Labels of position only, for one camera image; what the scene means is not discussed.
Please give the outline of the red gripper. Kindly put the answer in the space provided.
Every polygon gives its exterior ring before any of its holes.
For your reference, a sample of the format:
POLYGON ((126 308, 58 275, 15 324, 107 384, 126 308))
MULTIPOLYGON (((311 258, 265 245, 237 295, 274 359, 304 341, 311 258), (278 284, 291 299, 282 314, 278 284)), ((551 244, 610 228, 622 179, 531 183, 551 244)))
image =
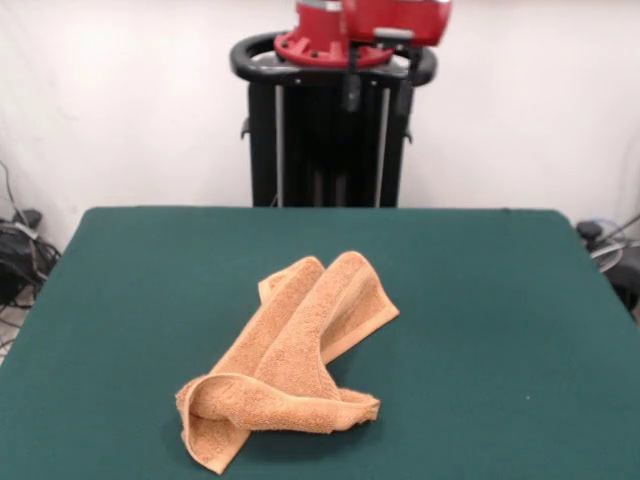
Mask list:
MULTIPOLYGON (((452 1, 353 0, 342 2, 343 24, 348 44, 343 107, 359 108, 361 78, 358 73, 361 43, 399 41, 412 47, 437 46, 446 30, 452 1)), ((413 81, 418 67, 418 50, 408 48, 405 78, 398 89, 398 115, 408 117, 413 99, 413 81)))

